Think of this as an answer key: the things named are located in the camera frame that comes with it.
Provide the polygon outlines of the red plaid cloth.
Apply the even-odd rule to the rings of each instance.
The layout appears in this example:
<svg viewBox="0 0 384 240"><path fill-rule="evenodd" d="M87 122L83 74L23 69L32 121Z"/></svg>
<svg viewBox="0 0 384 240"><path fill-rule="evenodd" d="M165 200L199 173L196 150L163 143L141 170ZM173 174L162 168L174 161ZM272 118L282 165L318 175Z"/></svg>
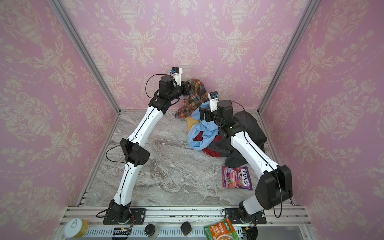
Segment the red plaid cloth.
<svg viewBox="0 0 384 240"><path fill-rule="evenodd" d="M192 79L188 82L190 84L190 91L187 96L183 96L183 107L175 112L175 118L177 119L187 118L203 103L209 101L208 93L200 80Z"/></svg>

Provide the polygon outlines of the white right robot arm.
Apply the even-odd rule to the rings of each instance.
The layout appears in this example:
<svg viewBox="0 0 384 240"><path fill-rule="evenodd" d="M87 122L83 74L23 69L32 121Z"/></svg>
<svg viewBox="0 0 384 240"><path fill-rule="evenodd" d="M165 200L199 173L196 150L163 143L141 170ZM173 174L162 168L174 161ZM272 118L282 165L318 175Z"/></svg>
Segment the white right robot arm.
<svg viewBox="0 0 384 240"><path fill-rule="evenodd" d="M206 122L214 122L219 134L229 139L236 149L252 167L259 179L255 193L239 203L239 215L243 222L249 223L256 214L270 210L293 197L292 172L286 165L280 166L270 159L253 142L247 133L247 127L235 121L231 101L218 101L217 109L199 107L199 118Z"/></svg>

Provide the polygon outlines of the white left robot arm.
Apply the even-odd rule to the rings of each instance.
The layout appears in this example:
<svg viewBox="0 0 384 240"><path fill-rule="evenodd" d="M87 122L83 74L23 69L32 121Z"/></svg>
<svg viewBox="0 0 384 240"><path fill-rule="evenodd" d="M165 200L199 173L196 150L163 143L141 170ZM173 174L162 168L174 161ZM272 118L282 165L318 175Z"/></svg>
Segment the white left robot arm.
<svg viewBox="0 0 384 240"><path fill-rule="evenodd" d="M182 81L182 75L171 73L161 75L159 89L149 102L149 107L139 125L126 139L121 139L125 160L124 172L118 190L106 210L104 224L131 224L134 220L130 206L137 177L143 165L149 160L150 153L145 144L159 120L181 96L187 96L190 84Z"/></svg>

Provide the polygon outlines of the light blue cloth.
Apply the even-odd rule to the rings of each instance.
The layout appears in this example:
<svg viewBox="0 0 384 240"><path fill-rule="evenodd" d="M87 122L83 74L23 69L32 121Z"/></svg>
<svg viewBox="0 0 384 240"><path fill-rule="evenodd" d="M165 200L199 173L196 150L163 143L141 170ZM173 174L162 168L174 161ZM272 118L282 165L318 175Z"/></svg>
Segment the light blue cloth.
<svg viewBox="0 0 384 240"><path fill-rule="evenodd" d="M191 114L191 117L197 120L198 123L191 127L187 136L187 142L193 150L201 151L214 141L215 137L219 134L219 128L213 121L207 122L206 120L201 120L199 108ZM202 140L195 141L194 139L199 134L202 134Z"/></svg>

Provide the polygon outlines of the mustard yellow cloth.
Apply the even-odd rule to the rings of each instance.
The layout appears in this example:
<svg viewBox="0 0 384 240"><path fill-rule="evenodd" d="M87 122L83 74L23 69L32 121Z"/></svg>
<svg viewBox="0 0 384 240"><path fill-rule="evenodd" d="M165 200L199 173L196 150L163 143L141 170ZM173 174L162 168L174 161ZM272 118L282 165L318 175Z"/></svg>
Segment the mustard yellow cloth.
<svg viewBox="0 0 384 240"><path fill-rule="evenodd" d="M195 120L192 116L186 117L188 132L191 131L192 127L200 123L200 120Z"/></svg>

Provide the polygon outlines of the purple Fox's candy bag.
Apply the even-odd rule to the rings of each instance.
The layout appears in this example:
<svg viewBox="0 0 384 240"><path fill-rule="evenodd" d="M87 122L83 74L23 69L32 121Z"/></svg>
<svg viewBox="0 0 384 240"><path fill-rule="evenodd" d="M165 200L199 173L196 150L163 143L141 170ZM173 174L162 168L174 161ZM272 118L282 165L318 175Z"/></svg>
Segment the purple Fox's candy bag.
<svg viewBox="0 0 384 240"><path fill-rule="evenodd" d="M222 166L223 188L252 190L248 167L229 168Z"/></svg>

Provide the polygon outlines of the black round knob right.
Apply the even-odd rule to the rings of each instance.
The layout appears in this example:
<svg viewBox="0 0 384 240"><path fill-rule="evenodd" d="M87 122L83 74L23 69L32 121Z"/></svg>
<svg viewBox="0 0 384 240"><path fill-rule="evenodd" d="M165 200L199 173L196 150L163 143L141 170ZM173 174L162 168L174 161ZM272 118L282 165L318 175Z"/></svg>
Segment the black round knob right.
<svg viewBox="0 0 384 240"><path fill-rule="evenodd" d="M188 221L182 223L180 229L182 234L185 237L188 236L193 231L192 225Z"/></svg>

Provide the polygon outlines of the black round knob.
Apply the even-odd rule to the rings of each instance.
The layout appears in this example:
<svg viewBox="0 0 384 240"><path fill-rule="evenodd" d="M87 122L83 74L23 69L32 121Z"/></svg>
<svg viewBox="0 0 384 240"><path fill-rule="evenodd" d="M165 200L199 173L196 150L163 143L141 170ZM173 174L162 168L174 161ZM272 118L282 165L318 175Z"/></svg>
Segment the black round knob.
<svg viewBox="0 0 384 240"><path fill-rule="evenodd" d="M182 234L185 237L188 236L193 231L192 225L188 221L182 223L180 229Z"/></svg>
<svg viewBox="0 0 384 240"><path fill-rule="evenodd" d="M145 227L145 236L148 238L155 239L159 235L160 230L159 228L154 224L148 224Z"/></svg>

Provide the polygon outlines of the black round knob left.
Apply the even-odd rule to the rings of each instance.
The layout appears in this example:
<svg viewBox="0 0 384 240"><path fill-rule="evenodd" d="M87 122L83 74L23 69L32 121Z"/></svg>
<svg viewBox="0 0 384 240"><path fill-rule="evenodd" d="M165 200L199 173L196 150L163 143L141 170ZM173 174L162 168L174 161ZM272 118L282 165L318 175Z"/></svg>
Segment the black round knob left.
<svg viewBox="0 0 384 240"><path fill-rule="evenodd" d="M160 230L159 228L154 224L148 224L145 227L145 236L148 238L155 239L159 235Z"/></svg>

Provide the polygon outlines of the white lid jar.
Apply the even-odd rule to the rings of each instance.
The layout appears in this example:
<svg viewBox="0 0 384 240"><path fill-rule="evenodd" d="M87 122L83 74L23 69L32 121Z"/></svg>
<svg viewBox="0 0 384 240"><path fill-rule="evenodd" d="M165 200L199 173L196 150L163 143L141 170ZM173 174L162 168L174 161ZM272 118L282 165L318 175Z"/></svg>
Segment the white lid jar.
<svg viewBox="0 0 384 240"><path fill-rule="evenodd" d="M64 228L65 238L79 239L86 235L90 228L90 223L87 220L75 218L70 220Z"/></svg>

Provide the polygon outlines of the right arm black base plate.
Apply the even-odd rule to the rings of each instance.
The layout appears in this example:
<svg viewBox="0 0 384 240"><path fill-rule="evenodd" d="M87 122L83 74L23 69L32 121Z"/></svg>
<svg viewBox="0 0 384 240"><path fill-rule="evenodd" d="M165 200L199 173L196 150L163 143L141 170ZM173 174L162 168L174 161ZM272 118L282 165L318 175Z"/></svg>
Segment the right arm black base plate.
<svg viewBox="0 0 384 240"><path fill-rule="evenodd" d="M249 215L241 208L225 208L222 215L228 218L233 225L265 225L267 223L264 211Z"/></svg>

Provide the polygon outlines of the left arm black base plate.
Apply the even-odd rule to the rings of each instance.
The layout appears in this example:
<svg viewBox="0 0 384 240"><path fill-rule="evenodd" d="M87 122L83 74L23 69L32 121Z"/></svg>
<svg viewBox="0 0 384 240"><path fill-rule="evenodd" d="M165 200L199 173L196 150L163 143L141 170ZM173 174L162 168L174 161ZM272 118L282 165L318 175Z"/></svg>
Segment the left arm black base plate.
<svg viewBox="0 0 384 240"><path fill-rule="evenodd" d="M103 220L104 225L142 225L146 217L145 208L133 208L123 210L121 213L114 210L107 210Z"/></svg>

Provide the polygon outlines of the aluminium front rail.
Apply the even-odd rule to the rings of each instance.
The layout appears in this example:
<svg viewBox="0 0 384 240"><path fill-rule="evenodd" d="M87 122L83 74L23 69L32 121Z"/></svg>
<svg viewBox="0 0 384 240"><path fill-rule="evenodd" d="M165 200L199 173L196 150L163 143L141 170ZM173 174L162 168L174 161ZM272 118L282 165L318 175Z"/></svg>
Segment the aluminium front rail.
<svg viewBox="0 0 384 240"><path fill-rule="evenodd" d="M90 228L83 240L148 240L145 236L145 227L148 224L156 225L160 233L155 240L204 240L206 239L206 226L215 225L224 219L222 211L234 206L192 206L192 207L138 207L145 208L146 217L142 225L104 225L102 218L97 214L102 207L69 207L66 211L55 240L73 240L65 238L66 224L75 218L87 220ZM259 240L314 240L314 229L304 207L283 205L283 213L275 217L275 211L264 210L267 223L265 225L233 225L240 239L243 237L242 228L256 226L259 231ZM182 223L188 221L193 231L184 236L181 232Z"/></svg>

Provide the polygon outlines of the aluminium corner frame post left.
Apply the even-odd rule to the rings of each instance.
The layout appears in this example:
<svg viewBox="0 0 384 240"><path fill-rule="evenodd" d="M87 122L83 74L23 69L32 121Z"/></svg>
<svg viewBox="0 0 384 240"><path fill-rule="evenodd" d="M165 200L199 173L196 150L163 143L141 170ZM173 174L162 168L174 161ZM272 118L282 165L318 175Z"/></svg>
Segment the aluminium corner frame post left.
<svg viewBox="0 0 384 240"><path fill-rule="evenodd" d="M70 16L67 14L64 5L61 3L61 1L58 0L48 0L49 4L53 8L53 11L57 15L58 19L62 23L64 29L66 30L67 34L71 38L74 46L76 47L77 51L81 55L82 59L86 63L90 73L95 78L97 84L99 85L101 91L107 98L109 104L113 108L114 112L117 115L120 115L121 109L113 96L112 92L110 91L108 85L103 79L103 76L101 72L99 71L95 61L92 59L92 56L90 52L88 51L85 43L83 42L80 33L76 29L75 25L73 24L72 20L70 19Z"/></svg>

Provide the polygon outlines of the aluminium corner frame post right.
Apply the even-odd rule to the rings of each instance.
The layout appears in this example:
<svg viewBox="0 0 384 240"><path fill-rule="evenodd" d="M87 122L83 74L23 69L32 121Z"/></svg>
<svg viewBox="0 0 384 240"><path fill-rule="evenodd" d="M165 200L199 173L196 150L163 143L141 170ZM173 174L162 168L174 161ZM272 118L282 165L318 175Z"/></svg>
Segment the aluminium corner frame post right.
<svg viewBox="0 0 384 240"><path fill-rule="evenodd" d="M303 12L303 15L301 16L299 22L298 22L298 25L297 27L295 28L294 32L293 32L293 35L292 35L292 38L287 46L287 49L286 51L284 52L283 54L283 57L278 65L278 68L272 78L272 81L261 101L261 104L258 108L258 113L261 115L266 109L267 109L267 105L275 91L275 89L277 88L277 85L280 81L280 78L283 76L283 73L286 69L286 67L288 66L288 63L289 61L291 60L305 30L307 29L308 27L308 24L310 23L319 3L321 1L320 0L310 0L308 1L308 4L307 6L305 7L305 10Z"/></svg>

